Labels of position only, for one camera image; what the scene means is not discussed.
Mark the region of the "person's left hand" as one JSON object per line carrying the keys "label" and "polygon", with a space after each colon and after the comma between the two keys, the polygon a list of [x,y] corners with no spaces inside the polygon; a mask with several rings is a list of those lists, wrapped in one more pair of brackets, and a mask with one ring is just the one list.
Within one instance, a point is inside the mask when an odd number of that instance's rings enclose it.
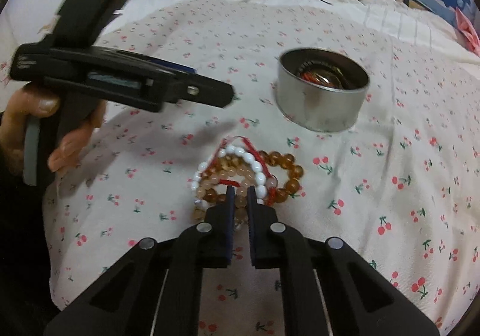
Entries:
{"label": "person's left hand", "polygon": [[[1,118],[1,153],[11,173],[19,174],[23,170],[24,136],[28,116],[51,117],[59,106],[58,96],[31,84],[12,95]],[[58,148],[50,154],[47,161],[51,172],[77,165],[80,152],[89,143],[94,130],[103,124],[106,108],[107,102],[100,101],[88,119],[62,138]]]}

